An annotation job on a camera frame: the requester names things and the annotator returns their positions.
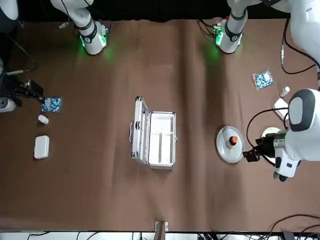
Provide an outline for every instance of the white box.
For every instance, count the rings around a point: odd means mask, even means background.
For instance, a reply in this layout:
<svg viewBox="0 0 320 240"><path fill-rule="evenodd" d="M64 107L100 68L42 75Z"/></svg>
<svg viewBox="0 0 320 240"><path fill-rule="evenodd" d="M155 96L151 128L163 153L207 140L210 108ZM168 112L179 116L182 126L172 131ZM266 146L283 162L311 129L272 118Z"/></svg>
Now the white box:
<svg viewBox="0 0 320 240"><path fill-rule="evenodd" d="M37 136L35 138L34 144L34 158L35 159L44 159L49 155L49 142L50 139L48 136Z"/></svg>

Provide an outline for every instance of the round metal lid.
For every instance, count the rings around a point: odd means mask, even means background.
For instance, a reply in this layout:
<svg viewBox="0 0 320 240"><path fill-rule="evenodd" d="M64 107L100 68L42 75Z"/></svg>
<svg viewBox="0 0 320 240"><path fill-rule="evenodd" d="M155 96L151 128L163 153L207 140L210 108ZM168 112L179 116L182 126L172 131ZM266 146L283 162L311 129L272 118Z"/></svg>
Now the round metal lid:
<svg viewBox="0 0 320 240"><path fill-rule="evenodd" d="M230 137L238 138L236 144L232 148L228 148L226 142ZM241 132L233 126L223 127L216 136L216 148L222 157L228 163L237 163L243 158L245 150L245 140Z"/></svg>

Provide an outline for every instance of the green led light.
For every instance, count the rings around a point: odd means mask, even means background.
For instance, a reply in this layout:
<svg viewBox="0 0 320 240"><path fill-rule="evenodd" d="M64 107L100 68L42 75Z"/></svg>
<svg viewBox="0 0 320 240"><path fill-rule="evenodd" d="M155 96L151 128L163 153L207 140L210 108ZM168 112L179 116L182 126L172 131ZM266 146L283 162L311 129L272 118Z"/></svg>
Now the green led light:
<svg viewBox="0 0 320 240"><path fill-rule="evenodd" d="M215 44L216 45L220 46L223 36L224 36L224 32L223 31L218 32L218 34L217 34L217 36L215 38Z"/></svg>
<svg viewBox="0 0 320 240"><path fill-rule="evenodd" d="M105 47L107 45L107 38L105 36L101 36L99 34L98 34L98 37L99 37L99 40L101 42L102 47ZM80 39L81 39L81 42L82 42L82 46L85 48L86 45L85 45L85 42L84 42L84 40L82 39L81 36L80 36Z"/></svg>
<svg viewBox="0 0 320 240"><path fill-rule="evenodd" d="M241 33L241 35L240 35L240 37L239 37L239 42L238 42L238 45L237 45L237 46L239 46L239 45L240 45L241 38L242 38L242 33Z"/></svg>
<svg viewBox="0 0 320 240"><path fill-rule="evenodd" d="M82 39L82 37L81 37L81 36L80 36L80 39L81 39L81 42L82 42L82 47L84 47L84 48L85 48L85 47L86 47L86 46L85 46L85 42L83 41L83 39Z"/></svg>
<svg viewBox="0 0 320 240"><path fill-rule="evenodd" d="M106 39L106 37L105 37L105 36L101 36L101 35L99 35L99 34L98 34L98 37L99 37L99 39L100 39L100 42L101 42L102 47L105 47L105 46L107 45L107 39Z"/></svg>

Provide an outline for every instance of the case lid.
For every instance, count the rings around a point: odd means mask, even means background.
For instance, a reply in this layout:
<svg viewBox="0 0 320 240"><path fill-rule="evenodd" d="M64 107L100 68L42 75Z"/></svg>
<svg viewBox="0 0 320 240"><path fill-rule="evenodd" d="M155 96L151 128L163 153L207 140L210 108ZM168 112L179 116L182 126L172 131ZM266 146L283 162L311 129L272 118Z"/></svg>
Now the case lid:
<svg viewBox="0 0 320 240"><path fill-rule="evenodd" d="M142 96L135 98L134 121L130 131L133 131L131 157L148 163L149 135L150 135L150 111Z"/></svg>

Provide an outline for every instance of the case handle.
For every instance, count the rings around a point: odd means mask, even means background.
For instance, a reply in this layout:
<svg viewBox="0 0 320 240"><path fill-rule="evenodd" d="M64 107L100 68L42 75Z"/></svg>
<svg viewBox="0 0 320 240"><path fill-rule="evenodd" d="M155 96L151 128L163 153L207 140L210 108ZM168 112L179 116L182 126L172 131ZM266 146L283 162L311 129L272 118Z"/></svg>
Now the case handle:
<svg viewBox="0 0 320 240"><path fill-rule="evenodd" d="M130 129L129 129L129 142L132 143L132 124L134 123L134 120L130 123Z"/></svg>

